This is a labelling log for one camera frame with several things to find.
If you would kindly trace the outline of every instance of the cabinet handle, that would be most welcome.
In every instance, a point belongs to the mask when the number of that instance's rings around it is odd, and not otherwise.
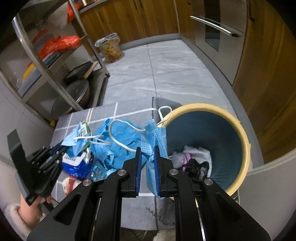
[[[252,22],[255,21],[254,17],[252,16],[251,0],[249,0],[249,19],[250,19]]]
[[[133,0],[133,4],[135,5],[136,10],[138,10],[135,0]]]
[[[228,35],[228,36],[230,36],[230,37],[235,37],[235,38],[239,37],[238,34],[236,34],[236,33],[232,33],[232,32],[230,32],[230,31],[228,31],[227,29],[222,28],[222,27],[220,27],[220,26],[218,26],[218,25],[216,25],[216,24],[214,24],[214,23],[212,23],[212,22],[209,22],[209,21],[205,20],[205,19],[198,18],[198,17],[194,17],[194,16],[190,16],[190,18],[193,19],[193,20],[199,21],[199,22],[201,22],[201,23],[204,23],[204,24],[206,24],[206,25],[208,25],[208,26],[211,26],[211,27],[213,27],[213,28],[219,30],[220,32],[222,32],[222,33],[224,33],[224,34],[226,34],[226,35]]]
[[[102,22],[104,22],[104,20],[103,20],[103,18],[102,18],[102,16],[101,16],[101,14],[100,14],[100,13],[99,13],[99,16],[100,16],[100,18],[101,18]]]
[[[143,9],[142,1],[141,1],[141,0],[139,0],[139,2],[140,2],[140,5],[141,5],[141,9]]]

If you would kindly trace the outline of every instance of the oven window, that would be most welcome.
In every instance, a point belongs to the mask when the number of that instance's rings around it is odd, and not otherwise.
[[[216,25],[220,25],[220,4],[219,0],[204,0],[205,18],[212,20]],[[220,31],[205,25],[205,42],[217,52],[220,45]]]

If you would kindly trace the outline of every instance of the oven handle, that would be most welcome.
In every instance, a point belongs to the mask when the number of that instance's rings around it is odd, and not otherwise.
[[[239,37],[239,35],[237,33],[230,32],[227,29],[222,28],[222,27],[220,27],[220,26],[218,26],[218,25],[216,25],[216,24],[214,24],[212,22],[209,22],[207,20],[204,20],[202,18],[198,18],[198,17],[195,17],[195,16],[190,16],[190,18],[193,19],[193,20],[199,21],[201,23],[204,23],[204,24],[206,24],[208,26],[211,26],[211,27],[219,30],[220,32],[222,32],[222,33],[224,33],[224,34],[226,34],[226,35],[228,35],[230,37],[235,37],[235,38]]]

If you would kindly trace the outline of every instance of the yellow bucket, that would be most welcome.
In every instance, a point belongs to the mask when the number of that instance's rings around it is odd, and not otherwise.
[[[211,152],[212,178],[232,195],[246,177],[250,149],[239,120],[209,104],[188,104],[172,111],[166,127],[168,155],[183,146],[203,147]]]

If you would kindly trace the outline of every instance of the gray plaid tablecloth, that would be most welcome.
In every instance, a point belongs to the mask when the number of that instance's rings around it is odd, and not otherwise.
[[[128,119],[138,126],[144,126],[145,122],[153,118],[158,123],[160,121],[158,108],[165,105],[172,109],[181,106],[181,104],[167,99],[147,97],[99,106],[62,116],[57,123],[51,145],[61,142],[82,121],[89,123],[92,133],[108,118]],[[164,109],[162,114],[165,116],[168,114],[168,110]],[[53,189],[52,196],[58,202],[65,198],[62,181],[68,176],[67,173],[62,172]],[[143,168],[141,173],[139,197],[135,199],[123,198],[121,226],[137,230],[161,230],[175,226],[173,201],[169,198],[160,200],[150,192],[146,184],[146,168]]]

